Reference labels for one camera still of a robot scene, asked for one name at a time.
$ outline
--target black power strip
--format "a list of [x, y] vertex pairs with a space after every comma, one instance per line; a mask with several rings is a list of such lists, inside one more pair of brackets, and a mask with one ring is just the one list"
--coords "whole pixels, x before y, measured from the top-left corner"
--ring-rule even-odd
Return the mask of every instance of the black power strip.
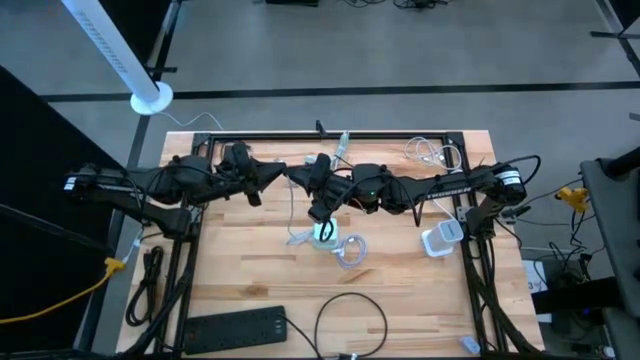
[[287, 340], [284, 306], [187, 319], [187, 355], [273, 344]]

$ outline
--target small white box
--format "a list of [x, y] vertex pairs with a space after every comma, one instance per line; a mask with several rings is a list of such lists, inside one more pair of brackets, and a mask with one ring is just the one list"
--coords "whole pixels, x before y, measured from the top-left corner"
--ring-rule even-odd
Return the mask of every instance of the small white box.
[[457, 220], [440, 221], [438, 225], [422, 233], [422, 243], [431, 257], [449, 255], [457, 243], [464, 238], [464, 232]]

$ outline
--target yellow object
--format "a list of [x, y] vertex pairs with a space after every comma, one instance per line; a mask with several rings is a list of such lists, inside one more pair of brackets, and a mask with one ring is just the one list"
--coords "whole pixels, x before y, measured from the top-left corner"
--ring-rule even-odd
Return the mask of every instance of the yellow object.
[[61, 301], [53, 306], [50, 306], [42, 311], [38, 311], [37, 313], [33, 313], [33, 314], [29, 314], [29, 315], [24, 315], [24, 316], [18, 316], [18, 317], [14, 317], [14, 318], [9, 318], [9, 319], [0, 319], [0, 324], [9, 324], [9, 323], [14, 323], [14, 322], [18, 322], [18, 321], [25, 321], [25, 320], [31, 320], [34, 318], [37, 318], [38, 316], [42, 316], [46, 313], [49, 313], [59, 307], [62, 307], [64, 305], [67, 305], [68, 303], [77, 300], [85, 295], [87, 295], [88, 293], [92, 292], [93, 290], [99, 288], [100, 286], [102, 286], [102, 284], [104, 284], [107, 279], [109, 279], [111, 277], [111, 275], [113, 275], [113, 273], [115, 273], [118, 270], [122, 270], [124, 269], [124, 263], [120, 260], [116, 260], [113, 258], [107, 258], [104, 263], [107, 265], [107, 273], [104, 275], [104, 277], [98, 281], [95, 285], [93, 285], [92, 287], [83, 290], [82, 292], [79, 292], [78, 294], [68, 298], [67, 300]]
[[558, 191], [556, 198], [564, 200], [576, 212], [584, 213], [588, 208], [587, 202], [585, 201], [588, 195], [589, 193], [585, 188], [571, 190], [565, 186]]

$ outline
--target white pole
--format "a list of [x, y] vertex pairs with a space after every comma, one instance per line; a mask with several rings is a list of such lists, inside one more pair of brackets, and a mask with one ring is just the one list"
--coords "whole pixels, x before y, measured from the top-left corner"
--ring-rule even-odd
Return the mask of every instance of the white pole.
[[62, 3], [131, 89], [131, 107], [135, 112], [151, 115], [169, 106], [173, 100], [171, 87], [153, 82], [98, 0], [62, 0]]

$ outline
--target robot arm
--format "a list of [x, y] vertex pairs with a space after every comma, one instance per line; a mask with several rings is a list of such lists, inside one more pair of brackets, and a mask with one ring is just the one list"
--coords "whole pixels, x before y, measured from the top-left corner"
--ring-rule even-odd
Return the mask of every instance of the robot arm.
[[287, 168], [286, 176], [313, 195], [309, 217], [326, 223], [342, 204], [367, 213], [382, 208], [390, 214], [400, 214], [425, 200], [479, 191], [491, 203], [483, 217], [497, 214], [504, 206], [520, 203], [526, 191], [520, 173], [508, 164], [480, 166], [469, 173], [451, 173], [426, 179], [394, 176], [385, 165], [358, 164], [351, 176], [342, 177], [330, 170], [329, 156], [320, 154], [313, 165]]
[[174, 156], [166, 166], [128, 173], [87, 165], [67, 175], [64, 190], [73, 200], [107, 204], [138, 221], [152, 221], [165, 237], [175, 239], [189, 233], [191, 212], [147, 203], [147, 197], [165, 205], [184, 200], [196, 206], [242, 192], [249, 204], [259, 206], [258, 192], [285, 168], [284, 163], [251, 158], [247, 146], [236, 143], [225, 152], [216, 172], [207, 158], [195, 155]]

